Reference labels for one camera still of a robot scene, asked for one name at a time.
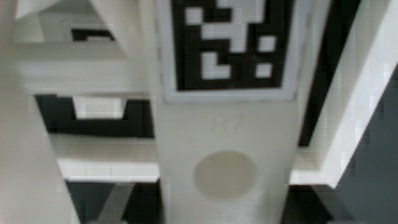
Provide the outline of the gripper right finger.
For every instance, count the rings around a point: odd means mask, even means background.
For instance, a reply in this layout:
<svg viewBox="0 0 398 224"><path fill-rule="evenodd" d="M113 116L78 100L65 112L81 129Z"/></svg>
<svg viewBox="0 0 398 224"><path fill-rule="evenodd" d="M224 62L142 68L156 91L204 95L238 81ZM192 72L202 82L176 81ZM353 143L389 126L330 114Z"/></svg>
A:
<svg viewBox="0 0 398 224"><path fill-rule="evenodd" d="M334 188L328 185L312 185L311 188L330 215L330 221L327 224L366 224L353 217Z"/></svg>

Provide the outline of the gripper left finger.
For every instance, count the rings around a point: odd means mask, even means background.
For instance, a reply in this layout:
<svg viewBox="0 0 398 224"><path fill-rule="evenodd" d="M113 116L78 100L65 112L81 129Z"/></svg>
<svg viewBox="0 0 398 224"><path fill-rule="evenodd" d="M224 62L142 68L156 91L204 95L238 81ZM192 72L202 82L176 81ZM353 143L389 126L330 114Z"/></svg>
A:
<svg viewBox="0 0 398 224"><path fill-rule="evenodd" d="M128 206L133 187L133 183L113 185L97 219L87 224L126 224L126 221L122 220L122 214Z"/></svg>

